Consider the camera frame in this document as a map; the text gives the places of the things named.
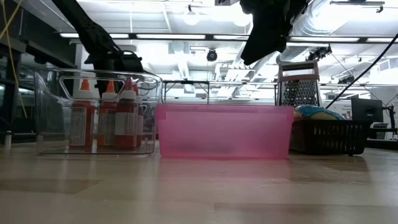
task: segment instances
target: red sauce bottle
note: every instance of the red sauce bottle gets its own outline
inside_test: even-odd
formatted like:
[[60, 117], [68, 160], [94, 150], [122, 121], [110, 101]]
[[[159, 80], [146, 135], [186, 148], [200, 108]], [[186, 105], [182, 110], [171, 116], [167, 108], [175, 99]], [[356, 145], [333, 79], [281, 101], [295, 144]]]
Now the red sauce bottle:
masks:
[[117, 106], [116, 97], [117, 94], [114, 92], [114, 85], [111, 80], [108, 82], [106, 92], [102, 94], [102, 99], [114, 101], [104, 101], [99, 108], [97, 135], [98, 147], [114, 146], [114, 127]]
[[[73, 95], [76, 99], [93, 99], [88, 80], [83, 80], [80, 90]], [[93, 126], [95, 107], [90, 101], [76, 101], [72, 104], [70, 119], [69, 146], [91, 149], [93, 146]]]
[[115, 116], [115, 145], [121, 149], [134, 149], [136, 146], [138, 114], [136, 97], [132, 78], [128, 78], [125, 83], [125, 89], [120, 94]]

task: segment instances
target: monitor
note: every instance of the monitor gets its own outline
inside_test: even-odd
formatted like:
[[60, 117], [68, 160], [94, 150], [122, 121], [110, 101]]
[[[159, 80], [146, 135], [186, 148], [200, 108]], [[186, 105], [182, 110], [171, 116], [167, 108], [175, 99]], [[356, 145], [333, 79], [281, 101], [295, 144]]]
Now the monitor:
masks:
[[381, 100], [367, 100], [352, 98], [351, 108], [353, 120], [383, 122], [383, 110]]

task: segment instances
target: black wicker basket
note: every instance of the black wicker basket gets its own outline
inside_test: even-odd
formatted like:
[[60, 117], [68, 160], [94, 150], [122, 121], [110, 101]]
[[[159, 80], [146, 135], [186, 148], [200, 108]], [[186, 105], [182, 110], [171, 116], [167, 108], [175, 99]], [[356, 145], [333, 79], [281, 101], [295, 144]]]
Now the black wicker basket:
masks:
[[295, 121], [290, 149], [313, 155], [362, 154], [371, 124], [372, 121]]

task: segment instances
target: blue object in basket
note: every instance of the blue object in basket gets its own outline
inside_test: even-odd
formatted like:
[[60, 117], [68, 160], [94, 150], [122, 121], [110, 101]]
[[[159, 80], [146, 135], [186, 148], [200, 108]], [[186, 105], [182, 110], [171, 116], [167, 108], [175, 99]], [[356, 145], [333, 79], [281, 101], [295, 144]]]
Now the blue object in basket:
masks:
[[340, 116], [340, 114], [317, 106], [304, 105], [298, 106], [296, 107], [296, 109], [301, 113], [303, 118], [311, 118], [316, 113], [324, 112], [330, 116], [335, 117], [337, 120], [344, 120], [344, 118]]

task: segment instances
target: yellow cable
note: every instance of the yellow cable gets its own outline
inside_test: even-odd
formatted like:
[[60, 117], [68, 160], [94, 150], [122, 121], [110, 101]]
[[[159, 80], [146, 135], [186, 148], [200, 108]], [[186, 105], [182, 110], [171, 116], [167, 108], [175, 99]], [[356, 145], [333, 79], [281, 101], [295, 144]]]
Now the yellow cable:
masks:
[[[9, 33], [8, 33], [9, 24], [12, 22], [14, 16], [16, 15], [16, 12], [18, 11], [19, 6], [21, 5], [22, 1], [23, 0], [19, 1], [14, 13], [12, 13], [12, 16], [11, 16], [11, 18], [10, 18], [10, 20], [8, 22], [7, 22], [7, 17], [6, 17], [6, 4], [5, 4], [4, 1], [2, 2], [2, 12], [3, 12], [3, 17], [4, 17], [4, 24], [6, 25], [4, 30], [5, 30], [5, 33], [6, 33], [6, 36], [7, 36], [7, 43], [8, 43], [8, 49], [9, 49], [9, 52], [10, 52], [12, 72], [13, 72], [14, 78], [15, 78], [15, 86], [16, 86], [16, 88], [18, 88], [18, 97], [19, 97], [19, 100], [21, 101], [21, 106], [22, 106], [22, 110], [24, 111], [25, 118], [27, 118], [27, 113], [26, 113], [24, 101], [22, 100], [21, 93], [19, 92], [19, 82], [18, 82], [18, 77], [17, 77], [17, 72], [16, 72], [16, 69], [15, 69], [15, 65], [14, 65], [14, 59], [13, 59], [13, 56], [12, 56], [10, 36], [9, 36]], [[1, 32], [0, 39], [2, 38], [2, 36], [4, 34], [4, 30]]]
[[[4, 0], [1, 0], [1, 1], [2, 1], [3, 7], [6, 8], [6, 7], [4, 6], [4, 5], [6, 4], [6, 3], [4, 2]], [[14, 12], [12, 13], [12, 15], [11, 15], [11, 17], [10, 17], [10, 20], [9, 20], [8, 22], [7, 22], [7, 20], [4, 21], [4, 23], [5, 23], [6, 26], [5, 26], [5, 28], [1, 31], [0, 40], [2, 39], [4, 33], [8, 30], [8, 27], [10, 26], [12, 20], [14, 19], [15, 15], [17, 14], [18, 9], [19, 9], [19, 6], [21, 6], [21, 3], [22, 3], [22, 2], [23, 2], [23, 0], [19, 0], [17, 7], [15, 8]]]

